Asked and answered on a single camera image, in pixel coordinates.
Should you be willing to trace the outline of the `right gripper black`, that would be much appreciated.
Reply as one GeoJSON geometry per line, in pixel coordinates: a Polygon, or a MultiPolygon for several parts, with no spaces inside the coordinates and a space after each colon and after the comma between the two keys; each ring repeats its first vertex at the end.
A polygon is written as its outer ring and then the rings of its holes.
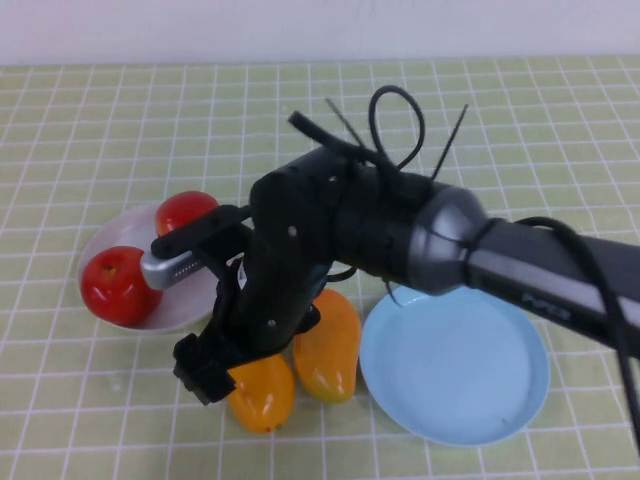
{"type": "Polygon", "coordinates": [[[247,273],[242,264],[234,264],[229,273],[199,338],[191,333],[173,350],[174,375],[203,405],[234,391],[226,369],[281,352],[294,335],[308,332],[321,319],[311,303],[325,284],[323,265],[297,273],[269,267],[247,273]]]}

